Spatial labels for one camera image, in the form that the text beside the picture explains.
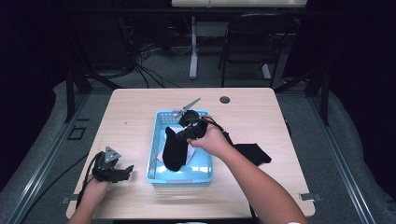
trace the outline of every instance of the metal tool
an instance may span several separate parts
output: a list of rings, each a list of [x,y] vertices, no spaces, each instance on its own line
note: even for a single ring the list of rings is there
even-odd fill
[[[200,100],[201,100],[201,97],[199,97],[198,99],[187,104],[180,111],[177,111],[178,113],[175,115],[175,118],[180,119],[184,115],[184,113],[186,113],[186,111],[188,111],[190,108],[192,108],[192,106],[195,105],[196,103],[198,103],[198,101],[200,101]]]

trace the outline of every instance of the desk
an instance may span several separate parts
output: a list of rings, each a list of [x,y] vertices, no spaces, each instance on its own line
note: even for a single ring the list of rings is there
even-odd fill
[[[228,96],[223,104],[219,98]],[[155,114],[180,109],[201,97],[193,109],[206,109],[233,142],[257,143],[273,160],[260,166],[291,194],[306,216],[315,213],[283,116],[273,90],[249,89],[129,89],[115,90],[93,141],[75,193],[79,193],[88,164],[110,146],[121,154],[116,168],[133,164],[129,180],[110,186],[94,218],[204,219],[250,217],[248,201],[225,164],[213,157],[214,177],[208,187],[154,188],[146,180]],[[75,211],[71,202],[67,216]]]
[[[172,7],[305,7],[307,0],[172,0]]]
[[[172,7],[305,7],[307,0],[172,0]],[[212,36],[224,36],[228,22],[217,26],[217,30]],[[190,79],[197,78],[198,66],[198,50],[196,48],[196,28],[199,26],[195,21],[195,17],[191,20],[191,64],[190,64]],[[207,22],[202,22],[201,26],[209,26],[213,31],[213,24],[207,25]]]

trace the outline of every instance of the small metal part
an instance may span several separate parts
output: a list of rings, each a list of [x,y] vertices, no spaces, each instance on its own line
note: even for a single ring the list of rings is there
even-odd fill
[[[111,147],[106,147],[105,162],[111,162],[121,157],[120,153],[116,152]]]
[[[187,104],[186,106],[184,106],[180,111],[178,111],[178,113],[175,115],[176,119],[181,118],[181,116],[184,115],[184,113],[186,113],[186,111],[188,111],[190,108],[192,108],[193,105],[195,105],[196,103],[198,103],[198,101],[201,100],[201,97],[199,97],[198,99],[192,101],[191,103]]]
[[[300,194],[300,198],[303,201],[312,201],[312,202],[323,201],[323,198],[321,197],[320,194],[314,194],[314,193]]]
[[[70,197],[62,197],[60,203],[70,203],[71,201],[76,201],[78,194],[72,194]]]
[[[228,96],[221,96],[221,97],[220,97],[220,101],[221,101],[223,104],[228,104],[228,103],[230,103],[231,99],[230,99],[230,97],[228,97]]]

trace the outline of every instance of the metal bracket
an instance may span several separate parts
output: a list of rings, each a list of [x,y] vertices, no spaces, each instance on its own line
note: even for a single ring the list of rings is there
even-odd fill
[[[111,147],[106,147],[106,155],[105,155],[105,162],[109,163],[121,157],[120,153],[116,152]]]
[[[78,194],[72,194],[70,197],[62,197],[60,203],[70,203],[71,201],[76,201]]]
[[[314,194],[314,193],[300,194],[300,198],[303,201],[312,201],[312,202],[323,201],[323,198],[321,197],[320,194]]]

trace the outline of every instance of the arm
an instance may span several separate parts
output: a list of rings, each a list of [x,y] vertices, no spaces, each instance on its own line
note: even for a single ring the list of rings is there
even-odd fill
[[[100,182],[90,175],[92,179],[87,188],[85,188],[84,195],[82,196],[81,203],[79,204],[76,212],[70,217],[69,224],[82,224],[91,223],[93,213],[99,203],[105,198],[109,182]]]
[[[307,223],[303,212],[289,193],[232,147],[216,126],[208,124],[203,138],[188,141],[227,165],[261,221]]]

